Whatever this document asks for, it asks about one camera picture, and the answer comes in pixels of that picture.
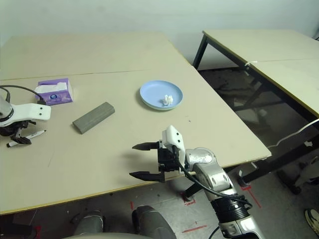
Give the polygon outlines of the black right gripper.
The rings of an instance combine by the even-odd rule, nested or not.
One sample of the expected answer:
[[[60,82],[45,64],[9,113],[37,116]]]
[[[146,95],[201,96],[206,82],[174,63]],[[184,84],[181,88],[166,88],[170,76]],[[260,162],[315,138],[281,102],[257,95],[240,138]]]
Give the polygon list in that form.
[[[129,173],[130,176],[147,182],[165,182],[166,172],[179,170],[179,150],[175,145],[164,148],[162,141],[144,142],[134,145],[132,149],[143,151],[158,149],[158,168],[160,173],[153,174],[149,171],[138,171]]]

